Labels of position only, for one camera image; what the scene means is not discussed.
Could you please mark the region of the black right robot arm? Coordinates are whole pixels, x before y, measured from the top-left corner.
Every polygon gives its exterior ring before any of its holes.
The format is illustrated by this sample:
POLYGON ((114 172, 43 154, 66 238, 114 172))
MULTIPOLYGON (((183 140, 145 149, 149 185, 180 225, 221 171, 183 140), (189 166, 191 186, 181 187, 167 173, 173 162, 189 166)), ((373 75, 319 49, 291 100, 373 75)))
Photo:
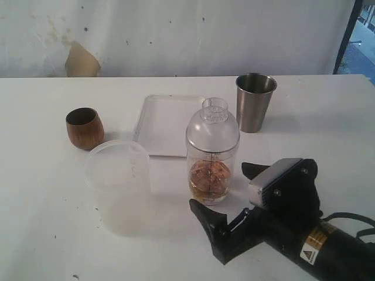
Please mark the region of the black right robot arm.
POLYGON ((190 209, 223 264, 266 243, 318 280, 373 280, 374 221, 354 213, 324 216, 313 159, 283 158, 273 165, 242 163, 249 201, 232 221, 197 200, 190 209))

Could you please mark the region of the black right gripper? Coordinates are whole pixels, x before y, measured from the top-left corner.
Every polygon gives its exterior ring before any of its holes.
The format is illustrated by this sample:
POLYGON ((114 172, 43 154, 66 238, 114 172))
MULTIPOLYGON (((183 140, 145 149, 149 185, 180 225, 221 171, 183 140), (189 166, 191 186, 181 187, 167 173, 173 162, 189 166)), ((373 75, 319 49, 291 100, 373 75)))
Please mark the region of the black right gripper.
MULTIPOLYGON (((242 162, 248 184, 265 184, 271 180, 268 165, 242 162)), ((308 244, 308 237, 320 230, 320 199, 315 186, 318 165, 302 159, 273 184, 267 209, 254 206, 243 210, 229 225, 227 215, 217 213, 195 199, 190 210, 203 227, 213 256, 223 265, 256 245, 266 242, 292 261, 315 263, 318 246, 308 244)))

